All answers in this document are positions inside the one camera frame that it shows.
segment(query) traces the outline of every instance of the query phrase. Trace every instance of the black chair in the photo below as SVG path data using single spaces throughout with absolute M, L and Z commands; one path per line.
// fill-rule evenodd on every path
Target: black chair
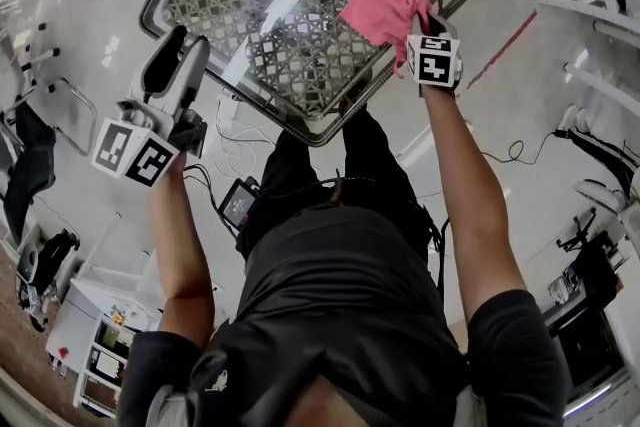
M 4 212 L 11 235 L 19 244 L 34 196 L 51 187 L 56 179 L 53 161 L 56 133 L 26 102 L 15 109 L 15 130 L 24 151 L 10 171 Z

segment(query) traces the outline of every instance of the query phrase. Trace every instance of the wooden floor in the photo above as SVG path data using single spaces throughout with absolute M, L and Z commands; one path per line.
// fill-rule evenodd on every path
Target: wooden floor
M 98 419 L 71 401 L 76 374 L 68 371 L 62 378 L 51 369 L 44 350 L 47 332 L 38 333 L 31 326 L 15 296 L 15 266 L 0 249 L 0 366 L 25 390 L 55 414 L 78 427 L 111 426 L 111 419 Z

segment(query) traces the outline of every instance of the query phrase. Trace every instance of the person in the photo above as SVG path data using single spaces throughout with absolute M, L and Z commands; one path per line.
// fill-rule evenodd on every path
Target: person
M 426 218 L 362 109 L 344 126 L 345 178 L 333 189 L 315 185 L 303 143 L 279 137 L 238 237 L 246 282 L 237 316 L 213 337 L 184 159 L 153 190 L 167 302 L 158 331 L 134 338 L 120 426 L 562 424 L 564 374 L 509 245 L 500 184 L 454 98 L 435 88 L 425 98 L 467 355 L 425 263 Z

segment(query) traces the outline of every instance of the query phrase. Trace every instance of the shelf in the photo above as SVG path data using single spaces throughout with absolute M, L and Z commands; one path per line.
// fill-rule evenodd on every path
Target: shelf
M 86 404 L 91 409 L 95 409 L 99 413 L 102 413 L 103 415 L 107 415 L 109 418 L 115 419 L 115 417 L 116 417 L 115 412 L 111 411 L 111 409 L 108 409 L 108 408 L 98 404 L 97 402 L 91 400 L 91 399 L 87 399 L 85 397 L 82 397 L 81 401 L 82 401 L 83 404 Z
M 87 377 L 90 377 L 94 381 L 97 381 L 100 384 L 104 384 L 105 386 L 111 388 L 112 390 L 120 391 L 120 386 L 118 386 L 117 384 L 113 384 L 110 381 L 107 381 L 106 379 L 104 379 L 103 377 L 100 377 L 97 374 L 94 374 L 91 370 L 88 370 L 88 369 L 84 370 L 84 373 L 87 374 Z
M 100 345 L 98 342 L 93 342 L 93 347 L 94 349 L 99 350 L 100 352 L 103 352 L 104 354 L 106 354 L 107 356 L 111 356 L 113 359 L 119 361 L 120 363 L 122 363 L 123 365 L 127 364 L 127 360 L 126 358 L 123 358 L 122 356 L 118 356 L 115 352 L 110 351 L 109 349 L 107 349 L 106 347 Z

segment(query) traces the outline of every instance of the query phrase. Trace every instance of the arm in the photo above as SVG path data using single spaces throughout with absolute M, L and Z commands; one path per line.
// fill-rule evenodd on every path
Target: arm
M 509 244 L 502 189 L 455 100 L 428 88 L 426 103 L 468 323 L 487 300 L 508 290 L 524 290 L 525 285 Z
M 151 193 L 151 225 L 162 289 L 167 297 L 160 331 L 204 349 L 213 332 L 214 303 L 207 260 L 191 215 L 180 155 Z

